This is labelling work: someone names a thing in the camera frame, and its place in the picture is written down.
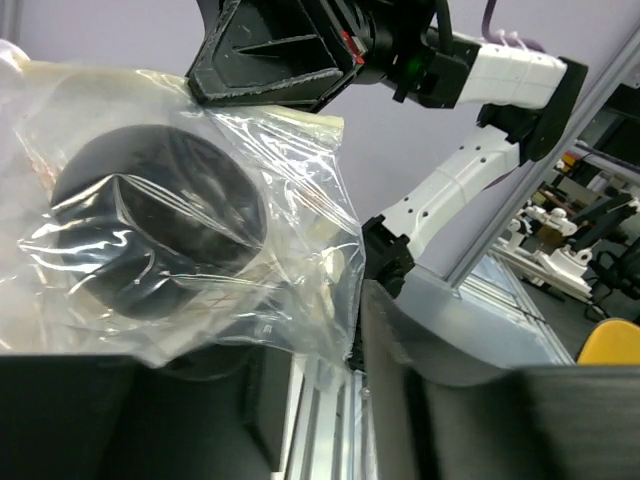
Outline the clear zip top bag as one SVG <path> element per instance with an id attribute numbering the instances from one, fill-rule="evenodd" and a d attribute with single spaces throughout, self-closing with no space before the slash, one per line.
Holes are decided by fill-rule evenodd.
<path id="1" fill-rule="evenodd" d="M 342 368 L 363 280 L 344 122 L 205 108 L 168 73 L 1 45 L 1 351 Z"/>

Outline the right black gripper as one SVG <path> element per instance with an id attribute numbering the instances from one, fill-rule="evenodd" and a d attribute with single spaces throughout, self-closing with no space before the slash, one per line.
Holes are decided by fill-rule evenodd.
<path id="1" fill-rule="evenodd" d="M 453 33 L 446 1 L 201 1 L 204 40 L 186 78 L 207 106 L 317 113 L 358 73 L 393 100 L 452 108 L 480 43 Z"/>

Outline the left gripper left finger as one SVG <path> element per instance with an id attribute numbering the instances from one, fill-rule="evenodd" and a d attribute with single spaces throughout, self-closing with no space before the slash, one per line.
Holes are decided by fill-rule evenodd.
<path id="1" fill-rule="evenodd" d="M 292 356 L 211 346 L 153 369 L 118 355 L 1 360 L 5 479 L 267 479 Z"/>

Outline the black fake food piece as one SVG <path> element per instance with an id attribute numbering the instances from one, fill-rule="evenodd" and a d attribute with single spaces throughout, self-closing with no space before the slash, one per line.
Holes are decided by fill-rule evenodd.
<path id="1" fill-rule="evenodd" d="M 206 280 L 235 277 L 267 235 L 249 175 L 214 143 L 167 125 L 90 140 L 50 206 L 63 264 L 102 305 L 136 320 L 168 317 Z"/>

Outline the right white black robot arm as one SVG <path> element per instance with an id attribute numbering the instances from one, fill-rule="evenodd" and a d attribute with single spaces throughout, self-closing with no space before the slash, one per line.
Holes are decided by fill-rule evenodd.
<path id="1" fill-rule="evenodd" d="M 457 34 L 445 1 L 202 1 L 188 70 L 202 105 L 317 113 L 381 83 L 429 109 L 477 103 L 472 134 L 363 226 L 365 275 L 397 296 L 435 234 L 481 191 L 559 143 L 588 69 L 534 42 Z"/>

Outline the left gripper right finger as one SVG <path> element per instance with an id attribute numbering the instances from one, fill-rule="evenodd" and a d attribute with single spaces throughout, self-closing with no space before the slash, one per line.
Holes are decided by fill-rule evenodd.
<path id="1" fill-rule="evenodd" d="M 635 479 L 639 370 L 486 362 L 366 281 L 370 410 L 382 479 Z"/>

